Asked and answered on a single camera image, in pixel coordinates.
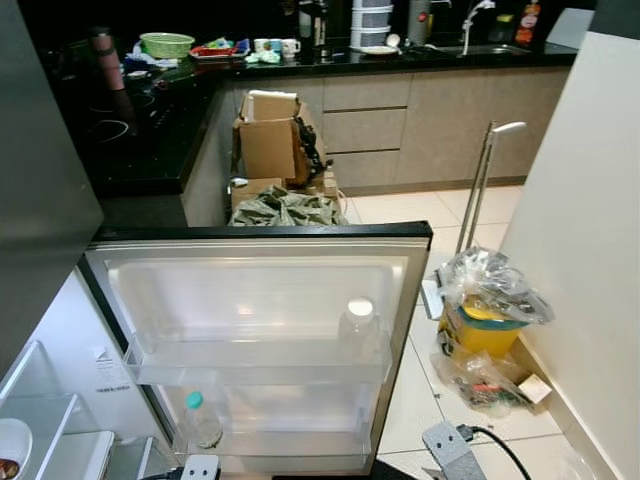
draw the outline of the kitchen sink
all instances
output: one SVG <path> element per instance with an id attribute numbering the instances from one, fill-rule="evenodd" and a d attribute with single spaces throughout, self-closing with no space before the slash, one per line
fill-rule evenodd
<path id="1" fill-rule="evenodd" d="M 437 50 L 452 55 L 462 55 L 462 45 L 453 47 L 436 47 Z M 528 55 L 529 50 L 513 45 L 469 45 L 467 55 Z"/>

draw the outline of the mug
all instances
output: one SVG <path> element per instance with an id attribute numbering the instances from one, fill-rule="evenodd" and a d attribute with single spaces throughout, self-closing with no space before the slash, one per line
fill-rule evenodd
<path id="1" fill-rule="evenodd" d="M 271 50 L 271 43 L 268 38 L 256 38 L 253 41 L 253 49 L 256 53 L 264 52 L 265 50 Z"/>
<path id="2" fill-rule="evenodd" d="M 300 51 L 300 42 L 295 38 L 282 40 L 282 55 L 286 58 L 293 58 Z"/>
<path id="3" fill-rule="evenodd" d="M 282 39 L 281 38 L 272 38 L 269 40 L 271 44 L 271 50 L 276 53 L 282 53 Z"/>

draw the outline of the black countertop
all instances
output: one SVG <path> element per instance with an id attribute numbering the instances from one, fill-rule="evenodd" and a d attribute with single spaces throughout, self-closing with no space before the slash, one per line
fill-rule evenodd
<path id="1" fill-rule="evenodd" d="M 227 79 L 296 77 L 323 75 L 358 75 L 392 72 L 442 71 L 511 67 L 570 66 L 576 51 L 547 45 L 544 50 L 528 54 L 467 55 L 457 57 L 429 49 L 403 55 L 369 56 L 336 50 L 331 61 L 300 59 L 279 65 L 247 65 L 243 61 L 195 63 L 190 59 L 179 68 L 163 74 L 168 96 L 174 106 L 171 125 L 156 140 L 126 142 L 122 151 L 93 148 L 81 157 L 98 197 L 180 194 L 184 191 L 195 158 L 204 139 L 202 121 L 208 105 L 220 85 Z"/>

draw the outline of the faucet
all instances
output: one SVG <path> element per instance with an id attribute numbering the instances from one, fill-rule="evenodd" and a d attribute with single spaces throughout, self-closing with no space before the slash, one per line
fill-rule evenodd
<path id="1" fill-rule="evenodd" d="M 462 22 L 462 32 L 464 34 L 464 48 L 462 49 L 462 55 L 466 55 L 467 50 L 469 50 L 469 31 L 471 30 L 471 25 L 473 25 L 473 17 L 476 16 L 478 10 L 489 8 L 496 8 L 496 2 L 493 0 L 482 0 L 471 9 L 467 18 Z"/>

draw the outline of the white tile floor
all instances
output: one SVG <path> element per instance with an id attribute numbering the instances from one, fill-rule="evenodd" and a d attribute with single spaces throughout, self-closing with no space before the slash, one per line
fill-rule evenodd
<path id="1" fill-rule="evenodd" d="M 487 189 L 474 242 L 499 249 L 511 216 L 522 194 L 520 187 Z M 427 273 L 446 262 L 455 252 L 468 190 L 355 197 L 346 213 L 351 223 L 389 223 L 428 220 L 434 231 Z M 385 430 L 379 458 L 419 478 L 433 478 L 431 455 L 421 440 L 422 432 L 444 418 L 454 425 L 466 423 L 491 428 L 521 457 L 533 479 L 569 479 L 567 458 L 571 447 L 548 412 L 514 409 L 502 419 L 469 409 L 455 392 L 438 378 L 429 357 L 434 353 L 437 324 L 427 319 L 424 307 L 416 307 Z M 491 441 L 473 442 L 488 480 L 520 479 L 508 457 Z"/>

